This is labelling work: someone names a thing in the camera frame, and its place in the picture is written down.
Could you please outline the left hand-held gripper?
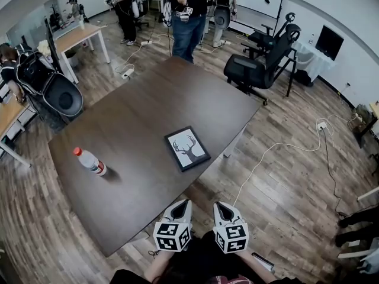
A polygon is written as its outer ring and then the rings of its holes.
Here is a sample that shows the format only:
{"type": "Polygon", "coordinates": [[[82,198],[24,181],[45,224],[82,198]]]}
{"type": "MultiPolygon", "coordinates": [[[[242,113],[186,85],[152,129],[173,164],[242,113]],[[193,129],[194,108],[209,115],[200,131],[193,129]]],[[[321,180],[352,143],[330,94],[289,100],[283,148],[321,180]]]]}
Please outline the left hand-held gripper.
{"type": "Polygon", "coordinates": [[[160,251],[181,252],[186,249],[192,230],[192,201],[184,199],[169,206],[156,222],[153,238],[160,251]]]}

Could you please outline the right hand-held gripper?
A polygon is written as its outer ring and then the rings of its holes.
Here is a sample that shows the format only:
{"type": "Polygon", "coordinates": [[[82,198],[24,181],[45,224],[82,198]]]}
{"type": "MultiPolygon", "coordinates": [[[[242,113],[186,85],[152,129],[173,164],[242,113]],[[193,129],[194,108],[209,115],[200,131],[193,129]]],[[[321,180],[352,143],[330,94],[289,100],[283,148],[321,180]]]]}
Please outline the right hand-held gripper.
{"type": "Polygon", "coordinates": [[[230,254],[246,250],[249,241],[248,225],[240,224],[244,222],[240,211],[225,202],[216,201],[213,204],[213,215],[216,244],[222,252],[230,254]]]}

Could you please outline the framed deer picture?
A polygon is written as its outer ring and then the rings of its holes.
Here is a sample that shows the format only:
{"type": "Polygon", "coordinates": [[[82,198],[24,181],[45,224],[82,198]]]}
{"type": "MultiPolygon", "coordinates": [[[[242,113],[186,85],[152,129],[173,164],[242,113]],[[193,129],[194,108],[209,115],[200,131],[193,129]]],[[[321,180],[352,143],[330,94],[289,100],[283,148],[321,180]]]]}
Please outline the framed deer picture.
{"type": "Polygon", "coordinates": [[[181,172],[190,170],[211,159],[207,149],[191,126],[165,135],[164,140],[181,172]]]}

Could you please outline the person's left forearm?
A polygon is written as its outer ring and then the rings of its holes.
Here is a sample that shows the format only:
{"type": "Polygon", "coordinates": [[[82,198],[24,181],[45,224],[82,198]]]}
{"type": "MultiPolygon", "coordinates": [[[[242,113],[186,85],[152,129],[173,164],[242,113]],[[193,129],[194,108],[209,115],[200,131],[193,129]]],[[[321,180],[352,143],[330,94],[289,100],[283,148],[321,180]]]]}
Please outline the person's left forearm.
{"type": "Polygon", "coordinates": [[[144,278],[153,284],[155,280],[161,277],[174,254],[175,252],[171,251],[159,251],[151,265],[145,270],[144,278]]]}

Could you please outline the person's right forearm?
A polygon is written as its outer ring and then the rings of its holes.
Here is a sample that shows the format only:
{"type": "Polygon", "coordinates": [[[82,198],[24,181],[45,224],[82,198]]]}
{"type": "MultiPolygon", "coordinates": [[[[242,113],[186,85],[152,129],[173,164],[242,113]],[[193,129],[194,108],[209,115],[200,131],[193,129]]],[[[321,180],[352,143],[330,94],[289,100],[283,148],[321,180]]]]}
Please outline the person's right forearm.
{"type": "Polygon", "coordinates": [[[276,280],[276,277],[269,272],[260,262],[257,261],[247,250],[236,253],[266,284],[276,280]]]}

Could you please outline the white-legged wooden table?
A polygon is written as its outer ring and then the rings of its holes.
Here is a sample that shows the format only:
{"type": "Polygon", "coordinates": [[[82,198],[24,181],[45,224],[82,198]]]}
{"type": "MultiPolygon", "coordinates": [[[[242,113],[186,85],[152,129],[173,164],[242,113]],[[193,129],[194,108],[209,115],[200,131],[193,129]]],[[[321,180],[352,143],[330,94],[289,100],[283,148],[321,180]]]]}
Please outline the white-legged wooden table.
{"type": "Polygon", "coordinates": [[[24,166],[31,167],[31,163],[28,160],[20,156],[15,150],[2,142],[3,138],[13,126],[17,127],[19,131],[26,131],[24,125],[20,121],[20,117],[22,117],[26,111],[31,115],[29,120],[31,120],[33,116],[36,116],[36,110],[30,107],[28,102],[21,104],[15,97],[12,97],[6,104],[3,102],[0,103],[0,149],[9,154],[15,160],[22,163],[24,166]]]}
{"type": "Polygon", "coordinates": [[[102,35],[102,28],[96,25],[85,23],[82,27],[75,27],[74,29],[71,29],[61,37],[57,38],[54,43],[56,46],[57,53],[60,54],[61,58],[63,59],[66,67],[68,68],[68,71],[73,79],[73,83],[78,84],[78,78],[75,75],[75,72],[72,69],[72,66],[70,65],[68,58],[66,57],[66,52],[78,44],[82,42],[88,42],[90,49],[94,51],[94,47],[92,45],[91,38],[94,36],[98,36],[99,42],[105,57],[105,61],[107,64],[110,64],[110,58],[108,55],[108,51],[105,45],[105,41],[102,35]]]}

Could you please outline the person's black shirt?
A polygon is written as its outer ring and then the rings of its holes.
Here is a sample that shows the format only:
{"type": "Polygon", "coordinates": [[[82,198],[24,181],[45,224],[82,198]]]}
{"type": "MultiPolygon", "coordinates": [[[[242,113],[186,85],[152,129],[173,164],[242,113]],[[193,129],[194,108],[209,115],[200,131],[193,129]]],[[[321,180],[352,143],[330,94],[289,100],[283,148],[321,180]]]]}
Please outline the person's black shirt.
{"type": "MultiPolygon", "coordinates": [[[[151,284],[126,269],[114,273],[110,284],[151,284]]],[[[266,284],[236,253],[224,254],[209,231],[194,237],[188,248],[175,253],[161,277],[153,284],[266,284]]],[[[298,278],[276,278],[269,284],[305,284],[298,278]]]]}

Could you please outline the black grey pack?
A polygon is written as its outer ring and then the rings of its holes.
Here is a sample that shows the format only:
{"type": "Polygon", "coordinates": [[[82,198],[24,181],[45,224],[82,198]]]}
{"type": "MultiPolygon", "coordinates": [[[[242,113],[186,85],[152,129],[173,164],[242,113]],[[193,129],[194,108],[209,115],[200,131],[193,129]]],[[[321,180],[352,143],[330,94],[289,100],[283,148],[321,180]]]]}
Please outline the black grey pack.
{"type": "Polygon", "coordinates": [[[264,268],[266,268],[269,272],[274,274],[274,264],[267,260],[266,258],[260,256],[258,253],[253,252],[252,256],[260,262],[261,265],[263,265],[264,268]]]}

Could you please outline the plastic water bottle red cap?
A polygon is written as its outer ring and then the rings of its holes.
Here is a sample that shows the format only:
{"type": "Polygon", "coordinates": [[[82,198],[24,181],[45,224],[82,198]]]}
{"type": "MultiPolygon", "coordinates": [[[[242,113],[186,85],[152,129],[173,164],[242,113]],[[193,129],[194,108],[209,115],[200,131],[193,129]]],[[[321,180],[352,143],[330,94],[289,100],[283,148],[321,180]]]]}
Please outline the plastic water bottle red cap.
{"type": "Polygon", "coordinates": [[[78,158],[82,166],[95,173],[98,176],[104,176],[107,172],[107,167],[96,158],[91,152],[83,150],[80,147],[75,147],[73,150],[74,155],[78,158]]]}

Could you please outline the black office chair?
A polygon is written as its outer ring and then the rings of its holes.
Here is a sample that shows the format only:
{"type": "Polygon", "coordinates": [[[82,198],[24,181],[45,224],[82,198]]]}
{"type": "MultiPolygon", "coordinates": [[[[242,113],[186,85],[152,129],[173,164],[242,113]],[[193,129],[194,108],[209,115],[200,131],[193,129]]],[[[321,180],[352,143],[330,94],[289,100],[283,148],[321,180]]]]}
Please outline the black office chair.
{"type": "Polygon", "coordinates": [[[279,31],[274,35],[270,35],[270,31],[272,30],[271,27],[262,24],[263,27],[266,28],[266,32],[259,31],[254,28],[254,32],[248,36],[248,40],[256,44],[256,48],[243,44],[245,48],[243,49],[243,52],[249,52],[249,58],[255,59],[260,56],[265,56],[267,53],[274,47],[274,45],[278,42],[279,37],[281,33],[284,31],[285,27],[292,23],[295,20],[295,13],[290,12],[285,16],[285,23],[282,25],[282,27],[279,29],[279,31]]]}
{"type": "Polygon", "coordinates": [[[238,90],[245,94],[252,94],[263,100],[267,105],[268,99],[256,89],[269,89],[284,70],[279,69],[283,58],[289,57],[292,45],[300,36],[301,28],[295,24],[288,24],[278,42],[266,55],[265,63],[248,57],[233,54],[224,67],[224,75],[228,83],[235,83],[238,90]]]}

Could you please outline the white cloth covered table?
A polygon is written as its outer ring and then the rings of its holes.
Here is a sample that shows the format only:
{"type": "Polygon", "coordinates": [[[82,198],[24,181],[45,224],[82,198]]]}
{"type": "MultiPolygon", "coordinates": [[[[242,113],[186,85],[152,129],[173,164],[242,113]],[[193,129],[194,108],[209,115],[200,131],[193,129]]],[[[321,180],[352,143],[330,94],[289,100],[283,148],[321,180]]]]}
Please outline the white cloth covered table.
{"type": "Polygon", "coordinates": [[[315,46],[297,40],[293,43],[292,48],[297,51],[296,69],[305,71],[311,82],[314,82],[318,76],[335,67],[335,61],[316,49],[315,46]]]}

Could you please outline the white bin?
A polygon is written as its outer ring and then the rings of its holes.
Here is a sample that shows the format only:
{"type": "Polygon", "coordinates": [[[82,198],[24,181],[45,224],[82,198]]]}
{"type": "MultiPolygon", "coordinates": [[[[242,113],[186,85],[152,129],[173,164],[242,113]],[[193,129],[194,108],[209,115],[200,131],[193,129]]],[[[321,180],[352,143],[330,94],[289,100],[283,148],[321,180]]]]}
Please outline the white bin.
{"type": "Polygon", "coordinates": [[[79,64],[77,52],[75,49],[70,49],[65,52],[66,58],[72,68],[77,67],[79,64]]]}

